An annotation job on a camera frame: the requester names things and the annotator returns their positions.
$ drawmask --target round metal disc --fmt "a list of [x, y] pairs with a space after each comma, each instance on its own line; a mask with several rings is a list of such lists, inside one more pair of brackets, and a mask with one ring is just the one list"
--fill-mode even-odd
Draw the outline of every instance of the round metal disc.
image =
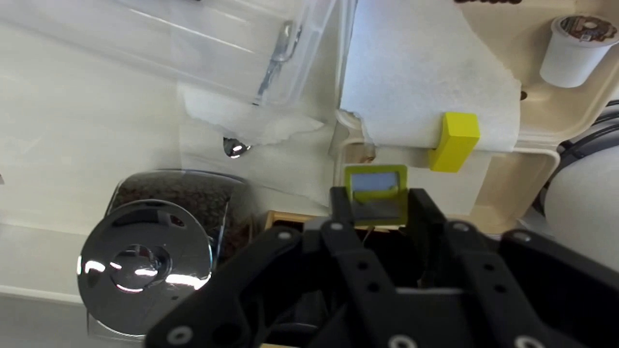
[[87, 237], [78, 260], [89, 312], [122, 334], [145, 334], [213, 270], [211, 239], [186, 208], [138, 200], [114, 208]]

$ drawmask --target translucent plastic part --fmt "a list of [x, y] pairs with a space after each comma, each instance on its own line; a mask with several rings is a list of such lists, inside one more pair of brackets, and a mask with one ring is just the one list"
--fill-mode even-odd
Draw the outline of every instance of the translucent plastic part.
[[335, 0], [0, 0], [0, 19], [254, 104], [292, 102]]

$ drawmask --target yellow cap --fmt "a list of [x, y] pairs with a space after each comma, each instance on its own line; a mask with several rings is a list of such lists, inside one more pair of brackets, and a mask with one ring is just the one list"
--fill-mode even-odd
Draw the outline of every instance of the yellow cap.
[[480, 140], [482, 129], [476, 113], [445, 111], [441, 142], [430, 150], [430, 167], [459, 171]]

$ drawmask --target yellow plastic piece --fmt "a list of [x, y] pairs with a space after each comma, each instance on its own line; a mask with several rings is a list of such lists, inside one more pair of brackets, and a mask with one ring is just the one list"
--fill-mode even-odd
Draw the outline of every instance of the yellow plastic piece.
[[435, 171], [459, 171], [482, 136], [476, 113], [445, 111], [441, 142], [430, 152], [430, 167]]

